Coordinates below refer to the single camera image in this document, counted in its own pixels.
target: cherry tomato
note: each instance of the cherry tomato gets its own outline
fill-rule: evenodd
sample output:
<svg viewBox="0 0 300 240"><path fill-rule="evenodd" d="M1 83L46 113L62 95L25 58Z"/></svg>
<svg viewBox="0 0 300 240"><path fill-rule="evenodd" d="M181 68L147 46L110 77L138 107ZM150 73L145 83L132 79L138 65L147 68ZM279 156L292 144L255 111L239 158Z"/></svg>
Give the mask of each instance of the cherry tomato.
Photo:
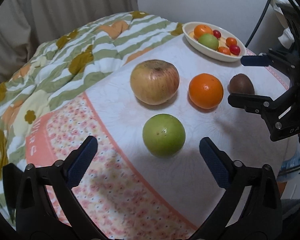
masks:
<svg viewBox="0 0 300 240"><path fill-rule="evenodd" d="M211 35L213 35L213 31L212 29L204 24L200 24L197 25L194 30L193 30L194 36L199 39L202 35L206 34L206 33L210 33Z"/></svg>
<svg viewBox="0 0 300 240"><path fill-rule="evenodd" d="M229 37L226 39L226 45L230 47L231 45L237 45L237 40L235 38Z"/></svg>
<svg viewBox="0 0 300 240"><path fill-rule="evenodd" d="M221 38L221 33L220 33L220 31L218 31L218 30L214 30L214 31L213 31L213 35L214 35L217 39L220 39L220 38Z"/></svg>
<svg viewBox="0 0 300 240"><path fill-rule="evenodd" d="M218 48L218 52L226 54L226 55L230 55L231 54L230 50L227 47L219 47Z"/></svg>
<svg viewBox="0 0 300 240"><path fill-rule="evenodd" d="M230 45L229 50L232 54L235 54L236 56L238 56L241 52L241 49L237 45Z"/></svg>

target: mandarin orange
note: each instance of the mandarin orange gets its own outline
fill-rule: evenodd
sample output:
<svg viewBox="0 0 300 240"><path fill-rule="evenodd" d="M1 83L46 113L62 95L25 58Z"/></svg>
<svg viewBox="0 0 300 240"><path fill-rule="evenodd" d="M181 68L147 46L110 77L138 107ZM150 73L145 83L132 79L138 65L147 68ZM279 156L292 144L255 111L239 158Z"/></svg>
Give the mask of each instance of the mandarin orange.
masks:
<svg viewBox="0 0 300 240"><path fill-rule="evenodd" d="M199 24L197 25L194 30L193 30L194 36L196 39L199 39L202 35L206 34L206 33L210 33L211 35L213 35L213 31L212 29L204 24Z"/></svg>
<svg viewBox="0 0 300 240"><path fill-rule="evenodd" d="M213 75L199 74L189 84L189 97L198 107L211 109L220 104L223 98L223 87Z"/></svg>

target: white sheet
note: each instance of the white sheet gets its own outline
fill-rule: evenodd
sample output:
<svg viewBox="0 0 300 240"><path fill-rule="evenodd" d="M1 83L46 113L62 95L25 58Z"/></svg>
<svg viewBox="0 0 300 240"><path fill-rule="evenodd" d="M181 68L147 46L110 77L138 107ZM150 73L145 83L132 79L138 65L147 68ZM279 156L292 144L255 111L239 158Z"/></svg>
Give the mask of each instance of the white sheet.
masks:
<svg viewBox="0 0 300 240"><path fill-rule="evenodd" d="M177 95L160 106L140 103L130 88L131 71L136 64L149 59L171 62L180 75ZM199 73L216 76L224 87L223 100L212 112L200 111L188 102L189 82ZM241 160L246 166L262 167L268 163L275 174L285 156L295 152L296 137L272 142L260 115L228 104L227 86L238 73L249 76L256 94L276 99L285 92L284 86L266 68L210 59L195 51L183 35L136 58L86 91L105 127L133 166L157 193L196 226L203 223L224 193L200 156L201 138L210 137L230 158ZM186 130L183 148L170 159L152 156L142 140L143 125L160 113L177 117ZM239 217L245 197L231 223Z"/></svg>

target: pink border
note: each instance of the pink border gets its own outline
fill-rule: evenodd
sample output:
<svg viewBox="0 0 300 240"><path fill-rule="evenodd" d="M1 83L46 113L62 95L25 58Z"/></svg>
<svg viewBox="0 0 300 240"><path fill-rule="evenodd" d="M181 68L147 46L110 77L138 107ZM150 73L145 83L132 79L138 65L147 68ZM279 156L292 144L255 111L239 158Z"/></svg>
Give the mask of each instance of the pink border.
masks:
<svg viewBox="0 0 300 240"><path fill-rule="evenodd" d="M247 54L250 56L255 56L256 54L254 54L251 50L247 49ZM289 86L282 80L281 77L278 76L278 74L272 69L270 68L270 66L266 67L266 69L280 82L281 85L283 85L283 87L288 90Z"/></svg>
<svg viewBox="0 0 300 240"><path fill-rule="evenodd" d="M111 134L109 133L109 131L107 130L107 128L105 127L105 125L103 124L102 120L100 119L99 115L97 114L97 112L95 111L92 103L90 102L86 92L83 92L82 94L83 99L86 101L86 103L88 104L88 106L90 107L90 109L93 112L93 115L95 117L95 119L99 122L102 131L108 136L110 142L113 144L113 146L115 147L115 149L117 150L117 152L120 154L121 158L123 158L125 160L125 162L127 163L127 166L133 171L133 173L139 177L139 180L144 184L144 186L155 196L157 197L160 202L165 205L175 216L179 217L187 226L189 226L190 228L192 228L193 230L197 230L198 227L195 226L194 224L192 224L189 220L187 220L183 215L181 215L177 210L175 210L168 202L165 201L165 199L156 192L156 190L145 180L145 178L143 178L143 176L137 171L137 169L133 166L133 164L129 161L128 157L124 154L124 152L121 150L121 148L117 145L117 143L115 142L115 140L112 138Z"/></svg>
<svg viewBox="0 0 300 240"><path fill-rule="evenodd" d="M54 154L51 149L51 141L49 136L47 135L47 131L43 125L47 123L47 120L55 113L55 111L49 112L43 116L41 116L31 128L30 134L26 137L26 162L33 163L36 167L38 166L50 166L52 165L56 159L54 159ZM31 155L31 148L47 148L44 156L36 154L36 150L34 154Z"/></svg>

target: orange cherry tomato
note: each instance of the orange cherry tomato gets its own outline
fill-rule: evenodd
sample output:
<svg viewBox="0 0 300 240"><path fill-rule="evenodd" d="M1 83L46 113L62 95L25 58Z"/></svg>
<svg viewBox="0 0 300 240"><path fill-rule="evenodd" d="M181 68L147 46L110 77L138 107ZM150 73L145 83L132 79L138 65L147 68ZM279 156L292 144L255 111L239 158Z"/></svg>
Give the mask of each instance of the orange cherry tomato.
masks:
<svg viewBox="0 0 300 240"><path fill-rule="evenodd" d="M237 45L237 40L235 38L229 37L226 39L226 45L230 47L231 45Z"/></svg>
<svg viewBox="0 0 300 240"><path fill-rule="evenodd" d="M213 30L204 24L197 25L193 30L195 38L199 39L202 35L210 33L213 35Z"/></svg>
<svg viewBox="0 0 300 240"><path fill-rule="evenodd" d="M226 48L226 47L219 47L218 48L218 52L226 54L226 55L231 55L230 50L228 48Z"/></svg>

